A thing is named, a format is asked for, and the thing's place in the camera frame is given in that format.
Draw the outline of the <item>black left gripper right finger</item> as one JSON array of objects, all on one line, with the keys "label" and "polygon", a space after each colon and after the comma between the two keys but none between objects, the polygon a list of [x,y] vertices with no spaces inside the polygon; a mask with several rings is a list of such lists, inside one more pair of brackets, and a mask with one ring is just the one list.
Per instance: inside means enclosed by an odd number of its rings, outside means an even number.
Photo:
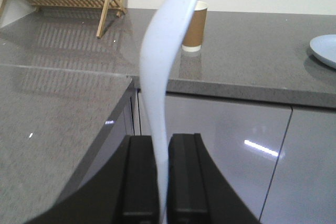
[{"label": "black left gripper right finger", "polygon": [[221,174],[199,133],[173,134],[169,163],[168,223],[259,223]]}]

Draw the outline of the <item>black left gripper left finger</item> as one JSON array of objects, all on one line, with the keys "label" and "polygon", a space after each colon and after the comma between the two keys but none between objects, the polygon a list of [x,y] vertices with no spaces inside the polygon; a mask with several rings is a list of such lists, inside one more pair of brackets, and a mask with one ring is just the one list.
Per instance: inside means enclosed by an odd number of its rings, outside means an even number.
[{"label": "black left gripper left finger", "polygon": [[150,136],[125,136],[103,167],[78,191],[30,223],[159,223]]}]

